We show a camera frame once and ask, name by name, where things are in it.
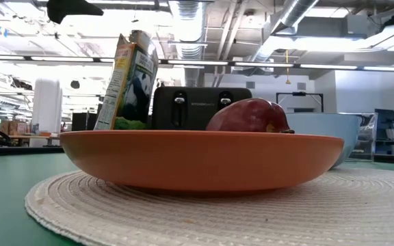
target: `light blue bowl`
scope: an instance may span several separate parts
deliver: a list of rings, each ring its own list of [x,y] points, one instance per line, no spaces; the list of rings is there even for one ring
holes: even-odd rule
[[[352,153],[361,124],[357,115],[339,113],[288,113],[287,120],[295,133],[339,137],[345,141],[340,157],[332,167],[340,165]]]

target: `cardboard box in background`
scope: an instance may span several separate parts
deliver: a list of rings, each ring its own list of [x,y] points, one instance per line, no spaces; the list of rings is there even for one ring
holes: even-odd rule
[[[9,123],[9,134],[10,136],[19,136],[27,133],[27,123],[12,121]]]
[[[1,122],[0,131],[9,135],[10,121],[4,120]]]

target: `orange bowl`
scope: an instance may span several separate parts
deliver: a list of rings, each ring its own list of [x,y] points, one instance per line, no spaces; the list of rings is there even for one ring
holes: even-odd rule
[[[106,181],[170,191],[262,191],[331,168],[343,140],[278,133],[84,131],[60,135],[69,159]]]

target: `green table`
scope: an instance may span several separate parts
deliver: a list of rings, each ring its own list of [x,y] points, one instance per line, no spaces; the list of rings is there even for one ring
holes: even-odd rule
[[[386,163],[342,167],[394,170],[394,164]],[[44,229],[24,209],[24,197],[36,183],[76,169],[65,154],[0,156],[0,245],[78,245]]]

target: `bowl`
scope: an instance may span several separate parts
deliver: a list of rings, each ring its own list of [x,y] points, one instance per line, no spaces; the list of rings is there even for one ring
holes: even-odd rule
[[[344,139],[343,151],[332,167],[342,164],[351,155],[361,124],[357,115],[340,113],[288,113],[287,120],[295,133]]]
[[[60,143],[96,178],[199,192],[292,187],[326,172],[343,147],[335,137],[211,131],[81,131]]]

